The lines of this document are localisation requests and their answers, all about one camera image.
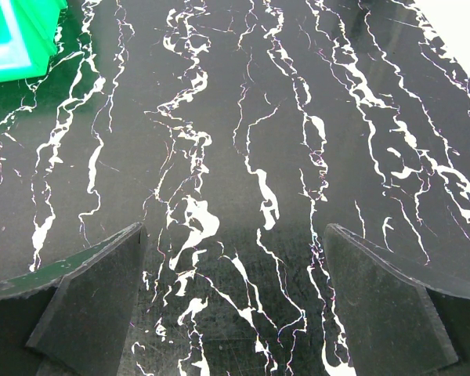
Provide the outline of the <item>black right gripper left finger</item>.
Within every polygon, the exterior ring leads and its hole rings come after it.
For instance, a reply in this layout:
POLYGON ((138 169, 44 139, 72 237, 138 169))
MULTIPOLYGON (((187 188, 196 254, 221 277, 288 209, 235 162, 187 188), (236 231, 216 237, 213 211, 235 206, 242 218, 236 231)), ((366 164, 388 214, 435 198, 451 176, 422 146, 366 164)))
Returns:
POLYGON ((0 281, 0 375, 115 375, 147 250, 137 222, 0 281))

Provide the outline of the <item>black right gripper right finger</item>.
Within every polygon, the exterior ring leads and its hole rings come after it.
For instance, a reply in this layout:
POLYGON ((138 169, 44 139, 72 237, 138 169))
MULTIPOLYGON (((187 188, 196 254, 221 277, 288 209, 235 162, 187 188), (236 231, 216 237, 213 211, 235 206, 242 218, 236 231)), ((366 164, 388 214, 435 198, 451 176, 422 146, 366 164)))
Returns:
POLYGON ((357 372, 470 372, 470 278, 330 223, 327 266, 357 372))

